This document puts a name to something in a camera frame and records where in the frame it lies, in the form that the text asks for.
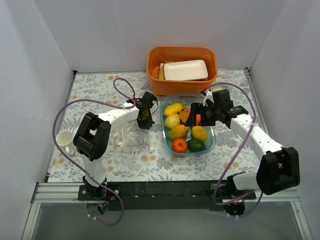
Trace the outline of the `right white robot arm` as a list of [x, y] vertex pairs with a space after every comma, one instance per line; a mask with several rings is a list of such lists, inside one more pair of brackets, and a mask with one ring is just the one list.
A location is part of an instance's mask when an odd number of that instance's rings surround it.
[[193, 102], [186, 121], [188, 127], [225, 124], [239, 135], [259, 160], [256, 172], [241, 172], [227, 177], [227, 195], [237, 199], [245, 191], [260, 190], [266, 195], [300, 184], [299, 154], [294, 147], [284, 147], [255, 125], [243, 106], [235, 106], [229, 91], [207, 92], [203, 102]]

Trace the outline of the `bright yellow lemon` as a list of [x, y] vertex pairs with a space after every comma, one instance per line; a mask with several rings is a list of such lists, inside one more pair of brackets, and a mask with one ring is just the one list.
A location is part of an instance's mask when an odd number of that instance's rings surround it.
[[193, 136], [193, 138], [201, 140], [203, 142], [208, 138], [208, 133], [202, 126], [192, 127], [191, 135]]

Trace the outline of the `clear zip top bag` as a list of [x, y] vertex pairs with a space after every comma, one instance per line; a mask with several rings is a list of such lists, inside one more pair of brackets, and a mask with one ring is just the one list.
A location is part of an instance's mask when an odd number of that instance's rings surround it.
[[136, 153], [154, 151], [148, 129], [141, 129], [136, 121], [127, 122], [114, 129], [107, 144], [107, 151], [117, 153]]

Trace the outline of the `orange green mango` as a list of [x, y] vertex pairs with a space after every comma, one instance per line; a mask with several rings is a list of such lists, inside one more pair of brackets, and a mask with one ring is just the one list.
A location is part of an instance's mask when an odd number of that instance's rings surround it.
[[168, 132], [167, 136], [171, 141], [174, 141], [176, 139], [183, 139], [188, 135], [188, 133], [189, 133], [189, 128], [184, 124], [181, 124], [171, 129]]

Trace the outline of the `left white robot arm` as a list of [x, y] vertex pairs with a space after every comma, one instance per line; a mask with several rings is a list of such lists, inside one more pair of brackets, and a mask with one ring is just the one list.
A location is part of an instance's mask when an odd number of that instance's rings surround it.
[[105, 153], [110, 133], [118, 127], [136, 121], [140, 129], [149, 130], [155, 123], [151, 108], [157, 102], [157, 97], [145, 92], [140, 98], [127, 100], [120, 108], [94, 114], [88, 112], [83, 117], [73, 138], [73, 144], [81, 155], [85, 176], [82, 178], [86, 192], [95, 200], [106, 196], [106, 181], [103, 173], [101, 157]]

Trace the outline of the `orange fruit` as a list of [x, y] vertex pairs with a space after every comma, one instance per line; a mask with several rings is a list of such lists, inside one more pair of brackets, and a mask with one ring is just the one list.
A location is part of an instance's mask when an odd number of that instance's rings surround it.
[[196, 125], [199, 126], [201, 123], [201, 115], [200, 114], [197, 114], [196, 115]]

